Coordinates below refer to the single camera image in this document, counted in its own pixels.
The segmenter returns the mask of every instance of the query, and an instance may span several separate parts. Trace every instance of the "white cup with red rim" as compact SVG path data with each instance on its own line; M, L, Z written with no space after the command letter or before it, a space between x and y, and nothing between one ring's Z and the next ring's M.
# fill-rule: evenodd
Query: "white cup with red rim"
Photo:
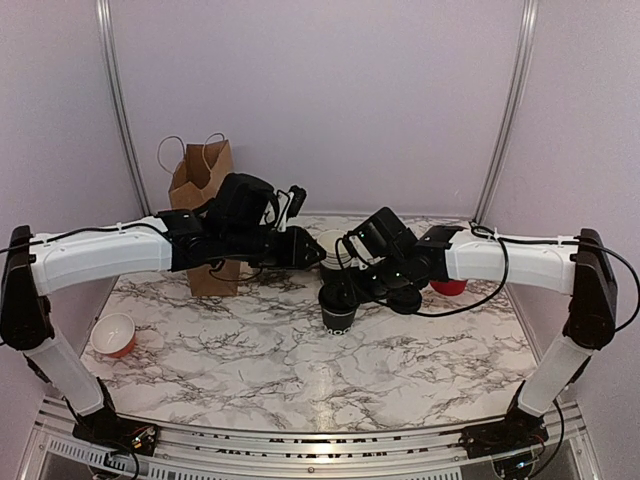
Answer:
M136 324L126 313L112 313L102 317L91 330L93 349L112 358L121 358L136 344Z

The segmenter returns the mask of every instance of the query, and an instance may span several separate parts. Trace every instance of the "cup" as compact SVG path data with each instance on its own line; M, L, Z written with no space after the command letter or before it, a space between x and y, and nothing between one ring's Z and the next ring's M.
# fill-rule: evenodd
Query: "cup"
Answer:
M432 280L429 283L431 284L431 288L433 288L436 292L447 297L455 297L456 295L460 295L467 287L466 280L449 280L448 282L434 282Z
M327 230L316 239L318 245L326 252L325 259L320 262L320 277L325 284L340 281L343 277L341 270L351 266L353 259L342 243L338 247L340 260L336 255L336 241L345 235L346 232L343 230Z
M136 324L125 313L102 317L91 330L93 349L113 358L124 357L136 344Z
M351 330L358 305L347 300L341 283L327 283L318 294L322 323L330 335L344 335Z

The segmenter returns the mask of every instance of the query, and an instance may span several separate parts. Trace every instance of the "white paper cup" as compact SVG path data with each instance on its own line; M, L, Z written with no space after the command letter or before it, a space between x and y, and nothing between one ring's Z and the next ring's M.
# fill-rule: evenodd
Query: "white paper cup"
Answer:
M327 230L326 232L322 232L320 235L318 235L316 241L318 242L318 245L320 245L320 247L322 247L322 249L327 252L328 258L336 259L336 241L339 238L344 237L346 234L347 232L345 232L344 230ZM347 252L347 249L342 244L342 242L338 247L338 251L340 252L340 258L350 258L349 252Z
M103 355L124 357L136 344L136 324L126 313L102 317L91 331L91 346Z

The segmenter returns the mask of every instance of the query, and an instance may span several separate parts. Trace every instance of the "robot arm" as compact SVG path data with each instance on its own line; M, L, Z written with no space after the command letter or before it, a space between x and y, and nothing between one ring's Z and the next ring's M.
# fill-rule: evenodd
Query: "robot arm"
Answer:
M538 441L536 436L546 440L543 415L580 376L593 353L615 335L613 270L598 249L602 242L597 232L583 229L579 239L503 237L507 282L554 290L571 295L572 301L563 330L521 385L505 419L465 430L462 443L471 458L526 447ZM343 243L368 267L349 269L345 281L355 288L344 285L344 307L385 300L396 312L412 314L421 307L420 290L431 280L501 281L505 274L505 252L497 235L482 237L461 227L437 226L418 239L388 208L348 232ZM359 253L363 250L369 261Z
M306 230L287 226L305 196L298 187L275 194L262 180L230 174L218 196L195 211L170 210L61 235L32 236L29 227L18 227L2 278L0 336L65 396L78 420L74 435L151 454L153 435L132 444L131 433L154 426L118 417L104 384L49 321L47 295L126 273L217 267L225 259L261 268L308 268L324 251Z

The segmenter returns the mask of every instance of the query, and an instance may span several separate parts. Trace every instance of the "black paper cup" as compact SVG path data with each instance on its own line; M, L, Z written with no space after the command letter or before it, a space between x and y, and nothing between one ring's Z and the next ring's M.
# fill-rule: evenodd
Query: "black paper cup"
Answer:
M344 335L349 332L356 317L357 305L347 304L343 292L344 286L333 282L325 284L318 294L322 323L331 335Z

